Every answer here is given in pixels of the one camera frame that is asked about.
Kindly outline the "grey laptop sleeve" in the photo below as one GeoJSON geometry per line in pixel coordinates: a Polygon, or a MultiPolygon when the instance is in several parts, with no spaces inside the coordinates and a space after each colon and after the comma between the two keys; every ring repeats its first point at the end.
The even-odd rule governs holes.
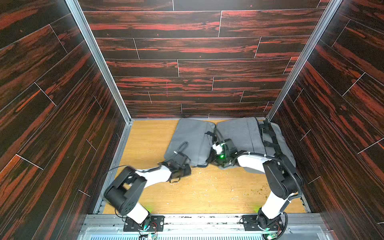
{"type": "Polygon", "coordinates": [[[234,167],[220,168],[222,170],[242,167],[249,173],[264,174],[263,163],[266,150],[262,142],[259,124],[256,118],[241,118],[218,123],[216,126],[225,139],[231,139],[238,149],[234,167]]]}

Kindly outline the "grey laptop bag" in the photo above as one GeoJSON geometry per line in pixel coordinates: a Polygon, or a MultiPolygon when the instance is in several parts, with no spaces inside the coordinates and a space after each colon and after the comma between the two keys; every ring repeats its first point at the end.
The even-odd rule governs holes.
{"type": "Polygon", "coordinates": [[[216,125],[193,119],[180,119],[164,158],[182,153],[190,159],[190,166],[204,168],[211,154],[216,125]]]}

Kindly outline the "grey bag with straps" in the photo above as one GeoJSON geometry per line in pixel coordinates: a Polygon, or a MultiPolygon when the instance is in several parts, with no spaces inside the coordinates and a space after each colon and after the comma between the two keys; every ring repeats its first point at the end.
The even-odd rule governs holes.
{"type": "Polygon", "coordinates": [[[265,121],[258,121],[262,142],[268,156],[281,157],[291,169],[296,169],[296,160],[287,145],[282,131],[278,124],[265,121]]]}

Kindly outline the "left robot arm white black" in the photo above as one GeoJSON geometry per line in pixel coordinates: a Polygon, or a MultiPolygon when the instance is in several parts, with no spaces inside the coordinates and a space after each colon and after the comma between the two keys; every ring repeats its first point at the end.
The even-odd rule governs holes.
{"type": "Polygon", "coordinates": [[[139,203],[139,199],[147,187],[172,180],[178,182],[181,178],[191,175],[191,160],[183,153],[188,144],[187,141],[182,142],[174,153],[156,168],[136,170],[131,166],[125,166],[106,188],[104,192],[106,201],[122,217],[133,220],[142,230],[148,229],[151,214],[139,203]]]}

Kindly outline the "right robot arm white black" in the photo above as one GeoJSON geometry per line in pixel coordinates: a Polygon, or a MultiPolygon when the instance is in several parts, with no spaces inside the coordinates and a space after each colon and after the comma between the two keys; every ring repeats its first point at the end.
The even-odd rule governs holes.
{"type": "Polygon", "coordinates": [[[285,215],[285,208],[292,200],[302,196],[301,177],[297,174],[295,166],[284,155],[279,144],[277,134],[273,129],[263,130],[262,140],[264,147],[275,151],[273,156],[247,151],[239,151],[231,139],[224,139],[219,130],[214,130],[211,163],[223,169],[242,167],[266,175],[271,193],[265,204],[258,210],[257,226],[263,231],[273,230],[276,225],[281,226],[281,215],[285,215]]]}

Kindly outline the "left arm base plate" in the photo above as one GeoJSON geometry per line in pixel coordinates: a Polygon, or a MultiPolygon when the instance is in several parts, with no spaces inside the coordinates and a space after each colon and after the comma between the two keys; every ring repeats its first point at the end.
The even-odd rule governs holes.
{"type": "Polygon", "coordinates": [[[162,232],[165,216],[149,214],[145,220],[138,224],[131,218],[126,218],[124,232],[162,232]]]}

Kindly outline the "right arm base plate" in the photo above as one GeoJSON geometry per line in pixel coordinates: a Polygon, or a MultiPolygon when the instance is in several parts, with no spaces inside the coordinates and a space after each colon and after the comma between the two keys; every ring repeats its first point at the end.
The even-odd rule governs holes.
{"type": "Polygon", "coordinates": [[[285,225],[281,216],[268,219],[265,215],[243,215],[240,223],[246,231],[276,231],[280,232],[285,225]]]}

